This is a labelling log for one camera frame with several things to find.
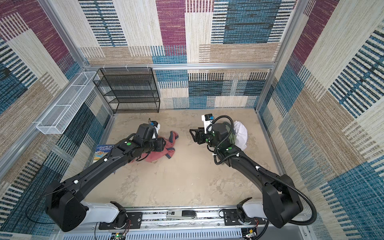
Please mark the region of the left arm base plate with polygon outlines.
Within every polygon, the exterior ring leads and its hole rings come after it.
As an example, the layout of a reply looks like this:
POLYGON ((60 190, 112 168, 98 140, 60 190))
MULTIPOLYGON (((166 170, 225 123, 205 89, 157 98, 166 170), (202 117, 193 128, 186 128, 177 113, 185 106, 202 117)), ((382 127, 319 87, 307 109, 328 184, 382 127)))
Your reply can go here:
POLYGON ((99 230, 125 230, 125 229, 140 229, 142 224, 142 212, 127 212, 127 219, 123 222, 123 226, 121 228, 117 228, 113 223, 100 223, 98 226, 99 230))

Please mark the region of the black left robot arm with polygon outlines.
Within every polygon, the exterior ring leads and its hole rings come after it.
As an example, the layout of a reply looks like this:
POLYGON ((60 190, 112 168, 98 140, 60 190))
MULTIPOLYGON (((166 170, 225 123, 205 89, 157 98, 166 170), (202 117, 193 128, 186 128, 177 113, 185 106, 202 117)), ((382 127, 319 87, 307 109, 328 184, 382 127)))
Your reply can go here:
POLYGON ((53 181, 46 188, 45 212, 63 231, 69 232, 86 223, 106 223, 115 229, 128 225, 125 208, 117 202, 87 203, 86 196, 113 172, 144 153, 162 152, 166 141, 158 136, 160 124, 141 124, 136 133, 114 145, 100 160, 63 181, 53 181))

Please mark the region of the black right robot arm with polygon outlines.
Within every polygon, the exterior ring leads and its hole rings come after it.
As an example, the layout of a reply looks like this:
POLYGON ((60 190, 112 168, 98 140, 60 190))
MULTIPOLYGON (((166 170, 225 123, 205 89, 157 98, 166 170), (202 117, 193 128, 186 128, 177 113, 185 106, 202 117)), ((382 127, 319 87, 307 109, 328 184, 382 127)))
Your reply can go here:
POLYGON ((264 214, 275 227, 303 224, 294 220, 304 208, 292 179, 270 172, 249 158, 231 139, 234 134, 230 133, 229 123, 214 124, 209 132, 204 128, 190 129, 190 134, 195 143, 213 148, 218 165, 227 164, 256 185, 262 192, 264 214))

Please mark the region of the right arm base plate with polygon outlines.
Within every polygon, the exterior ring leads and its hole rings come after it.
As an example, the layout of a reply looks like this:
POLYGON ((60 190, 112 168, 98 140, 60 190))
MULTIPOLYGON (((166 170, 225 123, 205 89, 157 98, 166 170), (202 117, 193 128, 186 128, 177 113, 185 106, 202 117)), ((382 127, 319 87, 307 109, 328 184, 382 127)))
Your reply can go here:
POLYGON ((250 218, 238 209, 221 209, 219 217, 224 219, 225 226, 253 226, 265 225, 266 219, 250 218))

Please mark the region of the red cloth garment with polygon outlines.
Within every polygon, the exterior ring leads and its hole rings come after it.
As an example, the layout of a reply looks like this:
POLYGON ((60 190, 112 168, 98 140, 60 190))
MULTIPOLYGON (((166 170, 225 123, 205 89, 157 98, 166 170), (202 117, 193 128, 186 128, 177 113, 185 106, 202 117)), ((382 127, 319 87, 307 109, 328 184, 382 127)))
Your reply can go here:
POLYGON ((148 163, 151 163, 161 159, 162 157, 166 157, 170 159, 176 151, 174 148, 174 145, 178 138, 179 138, 179 135, 175 131, 170 131, 170 136, 168 138, 159 136, 159 139, 163 139, 165 142, 164 149, 161 152, 151 152, 149 154, 143 153, 141 157, 136 160, 136 162, 146 161, 148 163))

